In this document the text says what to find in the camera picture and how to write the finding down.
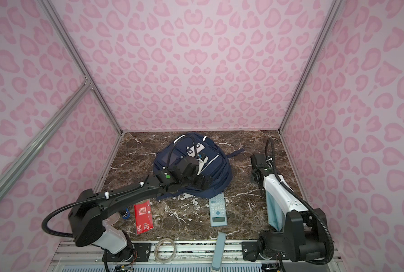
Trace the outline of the navy blue student backpack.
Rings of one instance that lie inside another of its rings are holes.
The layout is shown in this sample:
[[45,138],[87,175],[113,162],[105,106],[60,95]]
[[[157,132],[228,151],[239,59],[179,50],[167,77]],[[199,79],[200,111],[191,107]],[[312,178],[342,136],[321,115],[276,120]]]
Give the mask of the navy blue student backpack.
[[200,198],[215,197],[233,179],[229,159],[243,152],[240,148],[225,154],[212,139],[198,133],[178,137],[154,159],[153,172],[160,173],[164,181],[172,182],[157,200],[183,193]]

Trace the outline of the red booklet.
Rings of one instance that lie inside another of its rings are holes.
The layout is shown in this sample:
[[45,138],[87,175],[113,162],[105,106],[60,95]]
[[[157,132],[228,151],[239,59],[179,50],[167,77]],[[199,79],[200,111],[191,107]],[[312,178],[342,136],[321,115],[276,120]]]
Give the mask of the red booklet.
[[154,228],[151,201],[146,200],[134,205],[136,232],[138,235]]

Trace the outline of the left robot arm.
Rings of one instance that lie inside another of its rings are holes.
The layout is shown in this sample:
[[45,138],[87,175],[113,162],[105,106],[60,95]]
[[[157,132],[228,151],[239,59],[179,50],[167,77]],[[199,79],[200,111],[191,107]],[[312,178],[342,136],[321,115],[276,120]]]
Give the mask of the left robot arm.
[[131,255],[128,234],[107,225],[111,215],[138,202],[178,192],[187,186],[208,190],[212,177],[202,173],[200,161],[191,156],[179,163],[150,174],[144,181],[105,193],[85,190],[69,213],[73,239],[77,247],[95,245],[112,255]]

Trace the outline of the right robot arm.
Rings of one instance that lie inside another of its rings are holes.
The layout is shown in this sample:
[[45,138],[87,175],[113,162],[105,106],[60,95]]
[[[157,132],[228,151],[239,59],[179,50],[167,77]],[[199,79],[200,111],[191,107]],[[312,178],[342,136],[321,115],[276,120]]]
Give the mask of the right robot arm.
[[328,264],[334,245],[327,227],[326,215],[314,209],[286,183],[274,166],[273,158],[264,154],[251,157],[251,178],[265,193],[269,225],[272,231],[261,232],[255,250],[248,254],[271,259],[285,257],[292,262]]

